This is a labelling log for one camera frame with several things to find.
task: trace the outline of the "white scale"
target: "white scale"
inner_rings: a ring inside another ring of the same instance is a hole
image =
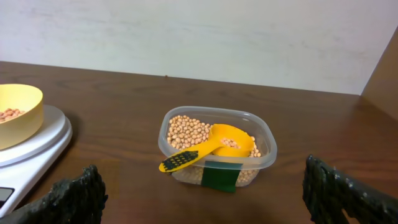
[[[54,106],[29,139],[0,151],[0,218],[11,213],[68,145],[72,126]]]

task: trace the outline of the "clear plastic container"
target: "clear plastic container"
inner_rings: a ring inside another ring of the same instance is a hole
[[[159,133],[159,147],[165,156],[169,157],[178,152],[167,142],[169,121],[175,116],[187,115],[208,124],[229,124],[235,126],[250,136],[256,138],[257,149],[261,157],[226,157],[207,155],[203,159],[172,173],[179,181],[191,184],[201,184],[204,167],[217,169],[240,169],[236,181],[237,187],[243,187],[252,182],[259,170],[271,166],[276,160],[277,146],[268,125],[258,116],[244,111],[208,108],[200,106],[181,106],[170,110],[164,117]]]

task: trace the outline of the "yellow scoop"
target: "yellow scoop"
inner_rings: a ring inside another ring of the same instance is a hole
[[[222,139],[232,139],[240,149],[224,145]],[[207,141],[177,152],[165,159],[159,166],[161,172],[174,172],[200,160],[211,152],[217,156],[247,157],[254,142],[239,128],[227,124],[214,124]]]

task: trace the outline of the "black textured object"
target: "black textured object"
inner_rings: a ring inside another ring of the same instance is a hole
[[[398,200],[332,169],[310,155],[303,181],[303,200],[316,224],[398,223]]]
[[[181,165],[186,164],[198,157],[199,151],[184,151],[175,156],[163,160],[163,166],[166,171],[175,169]]]
[[[75,180],[61,180],[41,199],[0,219],[0,224],[97,224],[108,196],[105,183],[90,165]]]

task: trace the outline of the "dark wood tabletop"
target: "dark wood tabletop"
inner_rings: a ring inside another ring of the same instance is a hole
[[[309,154],[398,197],[398,122],[360,96],[8,62],[0,83],[39,87],[73,126],[26,202],[96,164],[109,194],[103,223],[311,223],[302,200]],[[276,162],[234,194],[160,173],[160,124],[182,105],[258,115],[275,137]]]

